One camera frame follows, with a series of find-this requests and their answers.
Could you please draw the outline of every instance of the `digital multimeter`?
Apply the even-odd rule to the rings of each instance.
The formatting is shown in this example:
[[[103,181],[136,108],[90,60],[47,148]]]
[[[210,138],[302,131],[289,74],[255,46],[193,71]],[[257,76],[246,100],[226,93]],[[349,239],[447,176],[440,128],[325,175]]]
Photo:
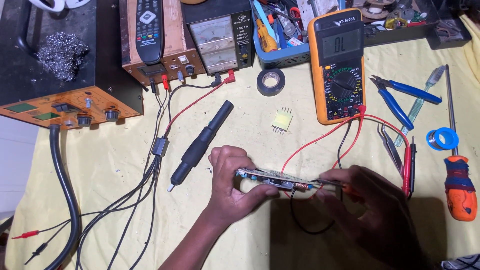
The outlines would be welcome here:
[[[317,118],[344,121],[365,105],[363,22],[359,9],[317,17],[308,24]]]

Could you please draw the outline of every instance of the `green toothbrush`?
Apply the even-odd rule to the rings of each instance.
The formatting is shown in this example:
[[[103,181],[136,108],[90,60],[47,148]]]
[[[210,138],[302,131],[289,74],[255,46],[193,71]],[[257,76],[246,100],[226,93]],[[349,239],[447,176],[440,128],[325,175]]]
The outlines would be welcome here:
[[[445,66],[440,66],[440,67],[436,68],[432,72],[432,74],[430,75],[430,78],[428,78],[427,83],[425,83],[425,89],[423,91],[428,92],[430,87],[434,86],[440,80],[440,78],[444,74],[444,71],[445,71]],[[417,98],[417,100],[413,104],[413,107],[410,110],[410,113],[408,114],[408,118],[410,119],[410,121],[412,121],[412,123],[417,118],[417,116],[420,112],[420,109],[423,106],[424,102],[425,102],[424,99]],[[402,129],[400,129],[400,130],[402,131],[402,133],[405,136],[407,135],[408,129],[405,126],[402,126]],[[400,145],[402,145],[402,143],[403,143],[403,137],[401,135],[398,135],[396,137],[396,140],[395,140],[395,146],[400,147]]]

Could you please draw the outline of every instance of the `white mug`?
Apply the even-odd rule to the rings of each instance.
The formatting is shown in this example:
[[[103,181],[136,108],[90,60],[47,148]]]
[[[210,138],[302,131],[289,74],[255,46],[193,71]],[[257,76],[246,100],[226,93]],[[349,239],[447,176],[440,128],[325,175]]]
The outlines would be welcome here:
[[[48,12],[61,12],[64,8],[67,9],[74,9],[81,7],[90,0],[53,0],[53,7],[47,6],[42,0],[29,0],[32,4],[34,4],[36,7],[41,8],[45,11]]]

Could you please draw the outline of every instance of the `blue-handled pliers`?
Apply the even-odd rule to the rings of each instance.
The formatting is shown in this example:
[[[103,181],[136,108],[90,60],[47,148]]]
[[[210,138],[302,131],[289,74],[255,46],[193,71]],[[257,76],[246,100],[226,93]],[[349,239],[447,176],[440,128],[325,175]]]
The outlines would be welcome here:
[[[378,88],[378,93],[382,95],[384,98],[385,102],[387,103],[387,106],[390,108],[390,110],[393,112],[393,114],[398,118],[398,120],[409,130],[412,130],[414,128],[412,121],[408,118],[408,116],[403,112],[403,110],[400,108],[399,104],[396,102],[392,94],[390,94],[387,91],[387,87],[393,88],[397,91],[422,98],[425,101],[434,103],[434,104],[439,104],[442,102],[442,99],[439,97],[436,97],[432,94],[429,94],[423,90],[420,90],[418,88],[408,86],[405,84],[401,84],[395,81],[388,81],[384,80],[378,76],[372,75],[374,78],[370,78],[373,83],[377,86]]]

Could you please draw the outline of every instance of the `yellow cloth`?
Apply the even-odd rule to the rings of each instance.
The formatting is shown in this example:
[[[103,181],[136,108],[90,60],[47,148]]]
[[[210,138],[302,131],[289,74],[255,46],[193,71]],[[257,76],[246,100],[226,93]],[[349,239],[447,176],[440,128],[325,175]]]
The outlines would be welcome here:
[[[471,178],[477,188],[480,187],[480,130],[476,122],[476,117],[480,115],[479,50],[478,31],[473,42],[463,48],[433,51],[422,39],[365,49],[367,76],[374,74],[419,88],[423,88],[436,67],[450,65],[457,132],[460,136],[459,152],[470,159]],[[284,69],[287,79],[285,89],[271,98],[260,95],[256,90],[256,78],[260,70],[256,63],[253,68],[235,72],[236,82],[222,86],[187,110],[173,124],[170,146],[162,163],[156,192],[153,235],[137,269],[156,270],[207,205],[212,175],[206,156],[182,185],[171,193],[166,192],[166,188],[185,150],[226,99],[235,105],[235,109],[216,135],[207,154],[213,147],[225,144],[239,146],[247,150],[258,167],[280,170],[295,150],[334,127],[321,125],[317,121],[310,64]],[[188,78],[187,82],[204,86],[212,80],[204,75],[195,80]],[[367,78],[365,81],[367,113],[400,127],[401,124],[373,83]],[[172,88],[179,85],[178,81],[171,84]],[[172,99],[172,113],[176,114],[207,91],[194,88],[179,90]],[[393,90],[390,92],[408,112],[415,98]],[[440,105],[425,103],[414,123],[415,129],[408,134],[409,138],[412,135],[416,137],[418,150],[415,195],[409,206],[422,246],[438,261],[480,253],[480,218],[473,222],[459,222],[450,216],[446,207],[443,159],[451,153],[433,150],[425,141],[430,130],[449,126],[444,77],[431,89],[431,93],[442,96],[444,102]],[[145,116],[129,118],[125,123],[105,123],[97,129],[84,128],[61,134],[62,156],[82,213],[104,209],[139,183],[153,139],[158,110],[152,93],[145,93],[144,99]],[[273,133],[271,127],[276,111],[282,106],[292,108],[293,114],[291,125],[284,135]],[[166,124],[167,118],[164,116],[160,134],[163,134]],[[344,151],[351,144],[357,127],[358,123],[353,123]],[[401,186],[402,180],[376,128],[376,122],[364,122],[358,143],[345,156],[342,164],[344,167],[359,164],[372,168]],[[345,130],[346,127],[342,127],[333,135],[305,148],[290,161],[285,172],[312,180],[330,169],[336,160],[337,148]],[[389,134],[395,139],[393,131],[389,131]],[[404,148],[399,148],[402,157],[403,152]],[[254,184],[249,180],[243,181],[242,190],[247,191]],[[150,195],[138,207],[113,269],[128,269],[140,254],[150,227],[152,200]],[[300,221],[310,230],[318,230],[330,222],[318,200],[296,202],[294,207]],[[355,214],[361,214],[358,206],[348,204],[348,208]],[[94,227],[83,248],[81,259],[84,269],[107,268],[130,213],[130,210],[112,213]],[[12,235],[46,229],[68,218],[63,192],[51,161],[48,130],[41,129],[25,196],[15,214]],[[92,218],[84,217],[83,225]],[[70,227],[67,226],[27,266],[23,266],[23,263],[55,230],[28,239],[10,240],[7,268],[43,269],[63,249],[69,231]],[[337,226],[320,236],[300,231],[291,218],[289,201],[283,194],[280,199],[264,203],[253,214],[230,226],[217,241],[204,265],[206,270],[360,268],[381,269],[381,266],[352,244]],[[66,269],[74,269],[74,263],[70,261]]]

